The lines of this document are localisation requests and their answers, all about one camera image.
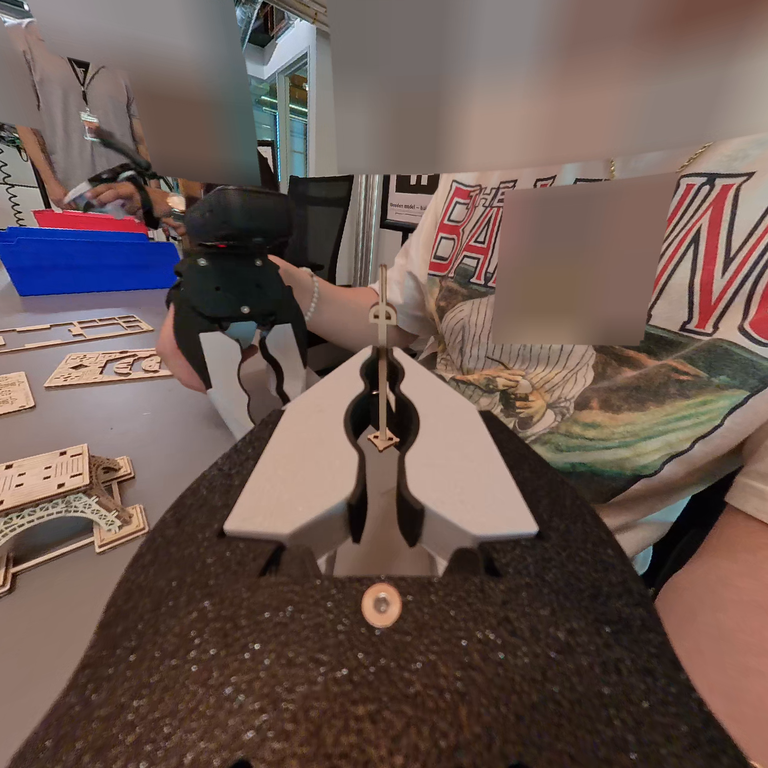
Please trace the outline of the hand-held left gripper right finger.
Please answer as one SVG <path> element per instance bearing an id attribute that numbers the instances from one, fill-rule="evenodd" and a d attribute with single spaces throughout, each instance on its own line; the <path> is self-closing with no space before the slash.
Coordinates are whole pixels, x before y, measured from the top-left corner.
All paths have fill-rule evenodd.
<path id="1" fill-rule="evenodd" d="M 407 488 L 424 507 L 418 542 L 445 570 L 454 552 L 538 534 L 481 413 L 443 379 L 400 349 L 401 393 L 416 407 L 418 430 L 405 459 Z"/>

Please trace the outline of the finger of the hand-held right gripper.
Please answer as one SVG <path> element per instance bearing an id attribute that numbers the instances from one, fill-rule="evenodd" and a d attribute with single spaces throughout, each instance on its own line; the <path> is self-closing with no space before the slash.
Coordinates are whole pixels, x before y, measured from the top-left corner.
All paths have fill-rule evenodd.
<path id="1" fill-rule="evenodd" d="M 250 396 L 240 379 L 243 362 L 237 341 L 222 332 L 200 334 L 206 368 L 210 378 L 209 400 L 235 439 L 242 439 L 253 427 Z"/>
<path id="2" fill-rule="evenodd" d="M 267 388 L 283 404 L 293 401 L 319 379 L 307 368 L 293 327 L 262 331 L 259 351 L 266 366 Z"/>

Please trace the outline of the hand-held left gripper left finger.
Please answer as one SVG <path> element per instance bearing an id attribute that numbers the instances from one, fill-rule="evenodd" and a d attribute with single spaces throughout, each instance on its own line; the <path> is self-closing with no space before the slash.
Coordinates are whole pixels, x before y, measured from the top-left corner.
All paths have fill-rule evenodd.
<path id="1" fill-rule="evenodd" d="M 306 546 L 316 558 L 360 543 L 368 497 L 360 436 L 379 389 L 367 347 L 285 406 L 224 523 L 226 535 Z"/>

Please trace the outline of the thin wooden spire piece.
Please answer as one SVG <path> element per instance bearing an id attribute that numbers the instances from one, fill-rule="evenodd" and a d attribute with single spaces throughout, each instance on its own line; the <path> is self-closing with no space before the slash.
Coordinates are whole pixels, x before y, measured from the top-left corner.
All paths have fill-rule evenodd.
<path id="1" fill-rule="evenodd" d="M 387 273 L 386 264 L 379 265 L 379 298 L 369 312 L 369 322 L 377 331 L 377 360 L 378 360 L 378 428 L 369 436 L 369 440 L 379 452 L 384 452 L 398 443 L 387 425 L 389 397 L 388 397 L 388 367 L 389 367 L 389 343 L 388 329 L 397 324 L 397 312 L 389 305 L 387 299 Z"/>

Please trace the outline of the wooden tower model base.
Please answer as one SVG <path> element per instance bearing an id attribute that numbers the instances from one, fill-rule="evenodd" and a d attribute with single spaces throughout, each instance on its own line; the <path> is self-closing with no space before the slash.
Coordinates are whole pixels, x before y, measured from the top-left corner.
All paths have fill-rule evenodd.
<path id="1" fill-rule="evenodd" d="M 120 484 L 134 477 L 129 456 L 96 456 L 86 444 L 2 462 L 1 596 L 27 571 L 146 535 L 144 506 L 120 496 Z"/>

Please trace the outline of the person's left forearm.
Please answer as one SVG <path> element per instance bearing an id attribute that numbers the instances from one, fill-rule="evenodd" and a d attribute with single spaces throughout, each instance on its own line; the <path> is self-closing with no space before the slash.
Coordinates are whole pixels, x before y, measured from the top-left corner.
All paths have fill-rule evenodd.
<path id="1" fill-rule="evenodd" d="M 767 766 L 767 526 L 727 505 L 656 608 L 687 676 L 755 766 Z"/>

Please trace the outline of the person's right forearm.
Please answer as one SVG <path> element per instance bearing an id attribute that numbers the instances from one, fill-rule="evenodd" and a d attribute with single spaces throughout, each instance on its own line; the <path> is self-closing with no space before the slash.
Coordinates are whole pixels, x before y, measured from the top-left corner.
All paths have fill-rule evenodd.
<path id="1" fill-rule="evenodd" d="M 379 298 L 377 288 L 333 285 L 277 256 L 271 255 L 270 260 L 278 266 L 283 283 L 292 289 L 302 313 L 307 314 L 314 306 L 306 323 L 309 331 L 351 352 L 376 343 L 377 331 L 369 322 L 369 312 Z M 406 348 L 433 334 L 423 283 L 401 258 L 388 271 L 387 299 L 397 312 L 397 324 L 388 329 L 392 346 Z"/>

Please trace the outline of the grey desk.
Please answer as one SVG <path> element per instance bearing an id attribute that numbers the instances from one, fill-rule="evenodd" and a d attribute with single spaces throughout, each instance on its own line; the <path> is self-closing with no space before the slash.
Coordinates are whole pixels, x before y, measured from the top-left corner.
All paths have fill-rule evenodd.
<path id="1" fill-rule="evenodd" d="M 2 459 L 87 444 L 93 454 L 127 455 L 135 478 L 126 504 L 143 504 L 156 523 L 181 491 L 234 443 L 205 394 L 173 378 L 46 391 L 44 382 L 73 351 L 151 348 L 165 315 L 163 291 L 21 298 L 2 271 L 2 329 L 134 314 L 152 332 L 2 355 L 2 372 L 24 371 L 35 408 L 2 417 Z M 139 541 L 95 554 L 68 554 L 21 575 L 2 598 L 2 688 L 59 688 L 91 637 Z"/>

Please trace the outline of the person's right hand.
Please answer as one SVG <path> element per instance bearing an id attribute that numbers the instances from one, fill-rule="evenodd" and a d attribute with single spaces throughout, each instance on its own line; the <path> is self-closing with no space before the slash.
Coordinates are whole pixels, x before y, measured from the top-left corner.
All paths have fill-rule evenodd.
<path id="1" fill-rule="evenodd" d="M 170 304 L 168 312 L 158 334 L 155 349 L 166 368 L 183 387 L 201 394 L 206 393 L 206 386 L 198 377 L 193 367 L 184 358 L 178 348 L 174 335 L 174 305 Z"/>

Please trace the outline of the black office chair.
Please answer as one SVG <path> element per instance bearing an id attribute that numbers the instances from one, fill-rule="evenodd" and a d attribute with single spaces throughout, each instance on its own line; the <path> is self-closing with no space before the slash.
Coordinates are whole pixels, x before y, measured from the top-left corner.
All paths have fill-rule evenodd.
<path id="1" fill-rule="evenodd" d="M 336 270 L 350 208 L 353 175 L 290 178 L 293 233 L 283 255 L 289 264 L 309 267 L 336 284 Z"/>

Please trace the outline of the blue plastic bin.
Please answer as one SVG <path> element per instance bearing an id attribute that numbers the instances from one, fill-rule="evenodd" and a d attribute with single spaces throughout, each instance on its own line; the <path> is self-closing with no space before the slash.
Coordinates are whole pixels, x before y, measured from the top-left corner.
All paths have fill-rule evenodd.
<path id="1" fill-rule="evenodd" d="M 143 234 L 9 227 L 1 258 L 20 296 L 167 289 L 178 250 Z"/>

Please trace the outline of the metal column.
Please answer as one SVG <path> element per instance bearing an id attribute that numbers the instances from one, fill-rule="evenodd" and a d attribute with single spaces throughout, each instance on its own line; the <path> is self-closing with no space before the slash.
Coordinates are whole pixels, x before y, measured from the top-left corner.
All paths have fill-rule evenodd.
<path id="1" fill-rule="evenodd" d="M 379 230 L 382 175 L 359 177 L 355 244 L 352 261 L 352 286 L 368 286 L 376 264 L 376 238 Z"/>

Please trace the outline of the red plastic bin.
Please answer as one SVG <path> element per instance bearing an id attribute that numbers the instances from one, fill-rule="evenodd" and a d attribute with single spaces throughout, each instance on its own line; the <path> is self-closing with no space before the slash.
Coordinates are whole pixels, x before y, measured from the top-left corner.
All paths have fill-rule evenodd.
<path id="1" fill-rule="evenodd" d="M 75 210 L 57 211 L 49 208 L 34 210 L 39 227 L 88 232 L 140 234 L 148 238 L 147 227 L 131 216 L 115 218 L 108 214 L 84 213 Z"/>

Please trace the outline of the person's printed white t-shirt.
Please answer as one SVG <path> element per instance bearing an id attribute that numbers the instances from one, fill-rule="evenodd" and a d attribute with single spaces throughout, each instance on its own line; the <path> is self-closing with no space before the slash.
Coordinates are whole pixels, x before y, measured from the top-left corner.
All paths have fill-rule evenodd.
<path id="1" fill-rule="evenodd" d="M 506 193 L 668 170 L 681 174 L 639 346 L 492 341 Z M 427 367 L 564 474 L 630 557 L 731 472 L 726 504 L 766 522 L 766 206 L 766 134 L 442 174 L 396 257 L 423 283 Z"/>

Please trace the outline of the wooden sheet with diamond cutout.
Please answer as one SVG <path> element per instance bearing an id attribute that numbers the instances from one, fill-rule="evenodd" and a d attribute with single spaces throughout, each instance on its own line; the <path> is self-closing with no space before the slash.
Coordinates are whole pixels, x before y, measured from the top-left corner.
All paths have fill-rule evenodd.
<path id="1" fill-rule="evenodd" d="M 54 370 L 44 388 L 96 386 L 171 376 L 154 349 L 73 352 Z"/>

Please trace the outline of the black framed sign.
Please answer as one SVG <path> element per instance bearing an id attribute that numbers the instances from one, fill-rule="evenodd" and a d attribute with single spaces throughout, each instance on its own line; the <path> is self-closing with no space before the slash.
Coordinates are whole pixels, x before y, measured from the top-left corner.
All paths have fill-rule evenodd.
<path id="1" fill-rule="evenodd" d="M 440 174 L 385 175 L 380 227 L 414 231 L 437 191 L 439 180 Z"/>

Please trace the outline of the wooden sheet with rectangular hole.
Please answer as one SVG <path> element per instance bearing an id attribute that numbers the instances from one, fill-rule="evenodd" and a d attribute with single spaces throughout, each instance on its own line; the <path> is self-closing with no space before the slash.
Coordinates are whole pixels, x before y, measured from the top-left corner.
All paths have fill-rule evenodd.
<path id="1" fill-rule="evenodd" d="M 24 371 L 2 374 L 1 416 L 35 408 L 35 401 Z"/>

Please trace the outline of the empty wooden frame sheet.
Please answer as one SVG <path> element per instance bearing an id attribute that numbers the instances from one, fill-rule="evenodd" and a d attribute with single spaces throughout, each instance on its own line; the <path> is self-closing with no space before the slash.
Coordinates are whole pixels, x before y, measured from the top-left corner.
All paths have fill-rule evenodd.
<path id="1" fill-rule="evenodd" d="M 153 330 L 134 314 L 11 327 L 1 330 L 1 354 L 111 340 Z"/>

